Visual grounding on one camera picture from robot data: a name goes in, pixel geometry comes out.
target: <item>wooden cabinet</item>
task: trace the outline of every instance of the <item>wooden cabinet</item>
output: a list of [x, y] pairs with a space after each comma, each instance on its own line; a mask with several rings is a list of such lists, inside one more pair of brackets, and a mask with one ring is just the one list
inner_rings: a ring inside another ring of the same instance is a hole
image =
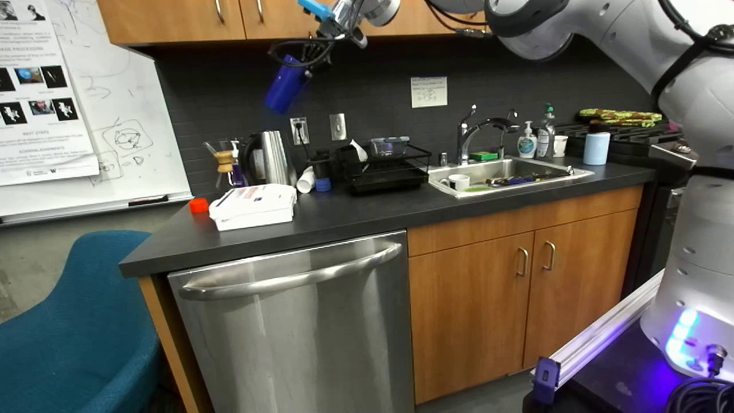
[[528, 368], [613, 308], [640, 195], [410, 229], [416, 403]]
[[187, 43], [246, 39], [239, 0], [99, 0], [112, 43]]
[[[297, 0], [99, 0], [99, 8], [120, 46], [304, 39], [318, 28]], [[424, 0], [404, 0], [391, 24], [362, 23], [362, 29], [368, 36], [450, 33]]]

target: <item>cabinet door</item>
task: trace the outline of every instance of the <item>cabinet door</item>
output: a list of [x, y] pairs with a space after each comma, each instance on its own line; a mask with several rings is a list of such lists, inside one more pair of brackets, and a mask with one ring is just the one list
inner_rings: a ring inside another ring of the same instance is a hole
[[438, 17], [432, 14], [424, 0], [401, 0], [396, 15], [385, 28], [374, 28], [368, 21], [362, 23], [368, 36], [421, 36], [421, 33], [453, 33]]
[[533, 233], [410, 257], [416, 403], [520, 368]]
[[318, 29], [297, 0], [242, 0], [247, 39], [306, 39]]
[[526, 367], [621, 297], [635, 218], [630, 208], [535, 232]]
[[122, 46], [246, 39], [239, 0], [99, 0], [99, 8]]

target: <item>red object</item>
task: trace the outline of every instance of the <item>red object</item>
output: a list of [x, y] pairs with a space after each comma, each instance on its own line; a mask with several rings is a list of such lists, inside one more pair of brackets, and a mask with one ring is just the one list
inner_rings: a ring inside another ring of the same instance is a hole
[[189, 211], [191, 214], [210, 214], [210, 199], [207, 198], [195, 198], [189, 201]]

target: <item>sink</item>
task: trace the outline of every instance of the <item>sink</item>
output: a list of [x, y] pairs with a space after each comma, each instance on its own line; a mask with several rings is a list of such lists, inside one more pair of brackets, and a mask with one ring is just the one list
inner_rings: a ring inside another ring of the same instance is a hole
[[[486, 198], [492, 192], [524, 189], [558, 180], [575, 180], [591, 177], [591, 170], [579, 170], [563, 162], [500, 157], [492, 162], [429, 167], [429, 183], [453, 198]], [[460, 188], [453, 179], [468, 177], [468, 188]]]

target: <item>floor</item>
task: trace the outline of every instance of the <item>floor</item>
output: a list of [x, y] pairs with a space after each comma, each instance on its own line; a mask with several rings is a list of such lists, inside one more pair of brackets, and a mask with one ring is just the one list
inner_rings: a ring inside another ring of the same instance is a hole
[[[517, 373], [488, 386], [480, 386], [455, 397], [435, 398], [421, 406], [416, 413], [520, 413], [524, 397], [533, 388], [533, 375]], [[172, 380], [165, 380], [146, 413], [182, 413], [182, 398], [172, 389]]]

